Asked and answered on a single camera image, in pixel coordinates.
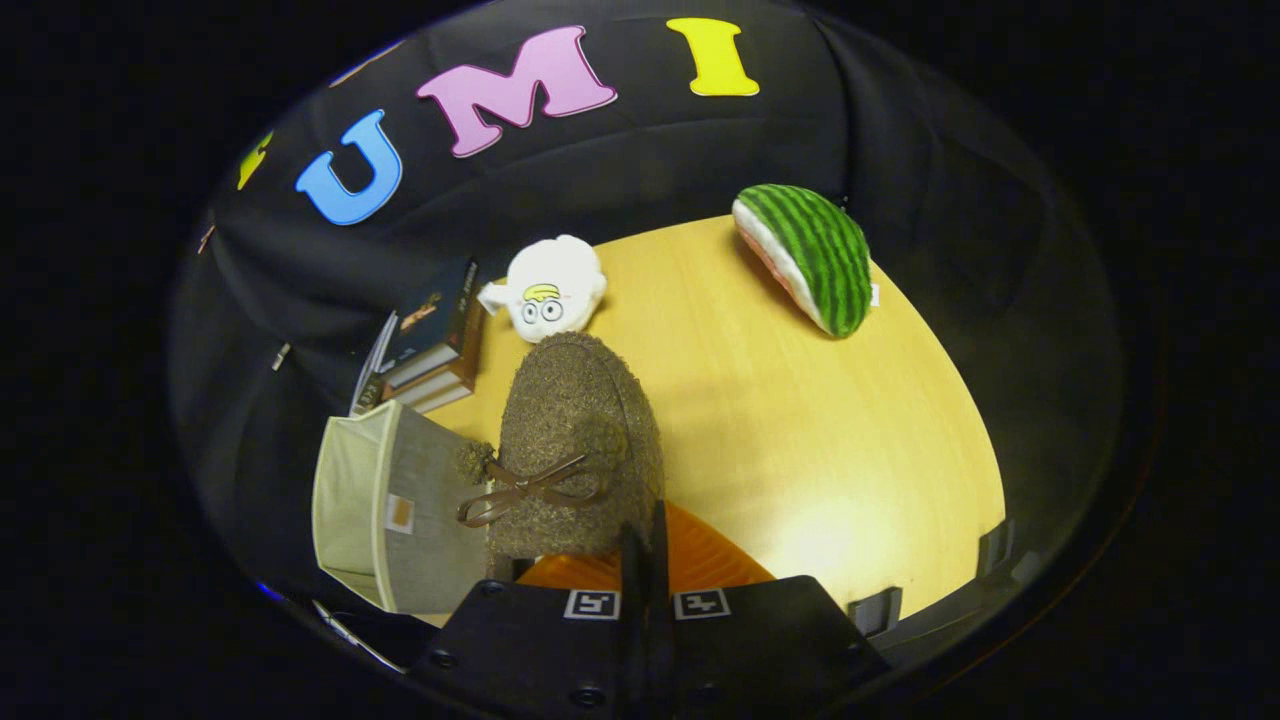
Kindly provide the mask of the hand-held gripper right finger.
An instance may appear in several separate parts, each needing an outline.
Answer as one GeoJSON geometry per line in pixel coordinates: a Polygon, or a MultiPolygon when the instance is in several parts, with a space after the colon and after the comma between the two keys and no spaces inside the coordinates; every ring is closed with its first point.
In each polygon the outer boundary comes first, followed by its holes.
{"type": "Polygon", "coordinates": [[[671,589],[663,503],[652,529],[648,719],[826,719],[890,664],[808,575],[671,589]]]}

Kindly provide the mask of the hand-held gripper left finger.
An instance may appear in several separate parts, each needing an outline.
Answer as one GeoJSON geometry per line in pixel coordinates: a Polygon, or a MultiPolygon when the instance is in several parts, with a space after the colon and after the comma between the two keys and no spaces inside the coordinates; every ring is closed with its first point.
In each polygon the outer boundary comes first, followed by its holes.
{"type": "Polygon", "coordinates": [[[485,579],[410,676],[481,719],[635,719],[646,703],[646,550],[621,536],[621,591],[485,579]]]}

